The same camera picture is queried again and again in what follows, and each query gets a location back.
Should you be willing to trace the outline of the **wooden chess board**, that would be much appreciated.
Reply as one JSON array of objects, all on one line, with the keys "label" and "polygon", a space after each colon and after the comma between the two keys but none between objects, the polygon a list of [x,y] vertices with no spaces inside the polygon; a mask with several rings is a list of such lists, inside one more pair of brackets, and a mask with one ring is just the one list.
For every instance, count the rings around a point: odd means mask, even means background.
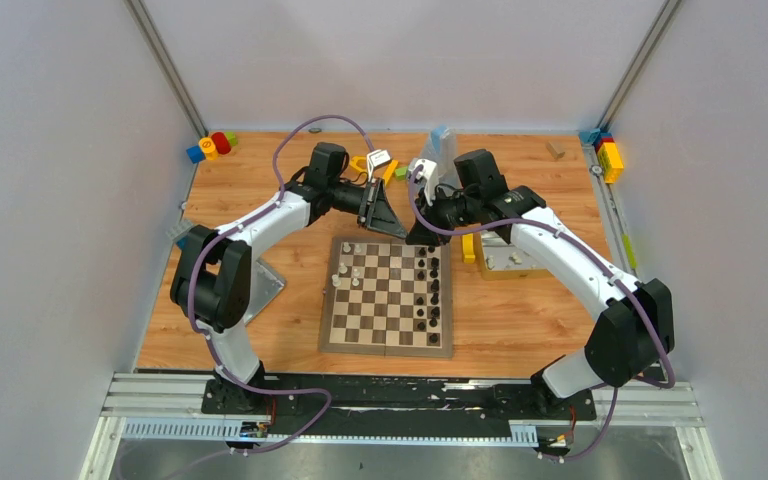
[{"label": "wooden chess board", "polygon": [[332,240],[319,350],[450,359],[451,254],[384,237]]}]

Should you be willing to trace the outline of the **yellow tin with chess pieces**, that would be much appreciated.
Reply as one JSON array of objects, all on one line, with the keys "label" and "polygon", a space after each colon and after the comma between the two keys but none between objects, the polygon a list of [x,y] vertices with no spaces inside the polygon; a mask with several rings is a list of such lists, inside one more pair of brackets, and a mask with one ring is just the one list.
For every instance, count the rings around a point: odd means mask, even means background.
[{"label": "yellow tin with chess pieces", "polygon": [[480,274],[485,281],[550,276],[549,271],[536,259],[505,242],[494,232],[484,231],[477,234],[474,248]]}]

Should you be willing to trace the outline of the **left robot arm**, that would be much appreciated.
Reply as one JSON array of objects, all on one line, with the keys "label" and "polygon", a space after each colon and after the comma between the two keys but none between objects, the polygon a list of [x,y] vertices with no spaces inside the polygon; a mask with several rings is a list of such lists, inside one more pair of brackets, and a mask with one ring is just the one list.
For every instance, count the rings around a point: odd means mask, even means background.
[{"label": "left robot arm", "polygon": [[217,376],[230,383],[228,400],[243,413],[258,411],[270,392],[244,322],[260,256],[331,210],[356,216],[366,230],[407,236],[381,181],[355,185],[343,179],[348,160],[344,147],[320,142],[309,164],[264,205],[216,229],[195,225],[185,236],[170,298],[205,338]]}]

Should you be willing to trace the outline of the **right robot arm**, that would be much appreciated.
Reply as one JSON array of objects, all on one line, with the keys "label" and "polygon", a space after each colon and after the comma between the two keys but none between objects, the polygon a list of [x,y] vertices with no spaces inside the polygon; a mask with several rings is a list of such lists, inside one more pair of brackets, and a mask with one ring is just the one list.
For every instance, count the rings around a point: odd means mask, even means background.
[{"label": "right robot arm", "polygon": [[654,363],[666,378],[650,385],[675,385],[668,359],[674,347],[672,295],[663,282],[641,282],[613,265],[567,228],[539,194],[509,187],[490,151],[463,154],[454,167],[461,186],[446,194],[436,162],[411,163],[407,188],[416,222],[408,242],[431,246],[467,233],[494,232],[545,267],[594,321],[584,347],[533,375],[531,403],[537,413],[556,417],[580,391],[643,381]]}]

